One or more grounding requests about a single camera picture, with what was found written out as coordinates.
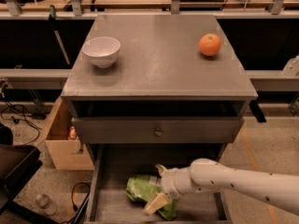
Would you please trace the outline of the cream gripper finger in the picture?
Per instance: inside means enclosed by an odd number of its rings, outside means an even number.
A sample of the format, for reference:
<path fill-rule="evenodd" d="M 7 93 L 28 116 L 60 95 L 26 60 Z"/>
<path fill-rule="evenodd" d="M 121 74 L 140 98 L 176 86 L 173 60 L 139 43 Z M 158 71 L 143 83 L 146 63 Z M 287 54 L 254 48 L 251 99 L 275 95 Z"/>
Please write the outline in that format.
<path fill-rule="evenodd" d="M 169 197 L 163 192 L 155 193 L 144 207 L 144 213 L 148 216 L 163 208 L 169 203 Z"/>
<path fill-rule="evenodd" d="M 163 165 L 156 164 L 155 167 L 158 170 L 159 176 L 165 176 L 167 174 L 168 169 Z"/>

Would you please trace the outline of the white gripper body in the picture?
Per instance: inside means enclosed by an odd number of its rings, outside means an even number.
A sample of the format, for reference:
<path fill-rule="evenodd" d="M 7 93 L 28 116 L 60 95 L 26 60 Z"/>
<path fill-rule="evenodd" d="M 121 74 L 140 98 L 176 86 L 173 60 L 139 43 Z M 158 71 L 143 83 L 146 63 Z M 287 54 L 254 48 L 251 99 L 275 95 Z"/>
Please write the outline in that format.
<path fill-rule="evenodd" d="M 170 198 L 179 198 L 195 191 L 195 185 L 191 180 L 188 168 L 163 169 L 160 176 L 161 190 Z"/>

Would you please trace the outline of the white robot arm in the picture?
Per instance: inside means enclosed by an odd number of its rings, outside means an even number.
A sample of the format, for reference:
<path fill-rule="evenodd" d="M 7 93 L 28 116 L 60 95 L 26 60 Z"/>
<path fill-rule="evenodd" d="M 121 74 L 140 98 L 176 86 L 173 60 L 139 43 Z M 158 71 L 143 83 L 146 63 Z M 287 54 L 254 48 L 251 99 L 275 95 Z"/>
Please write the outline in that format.
<path fill-rule="evenodd" d="M 299 177 L 233 169 L 209 159 L 197 159 L 188 167 L 166 169 L 157 164 L 161 191 L 153 194 L 144 212 L 152 215 L 188 193 L 232 189 L 263 203 L 299 215 Z"/>

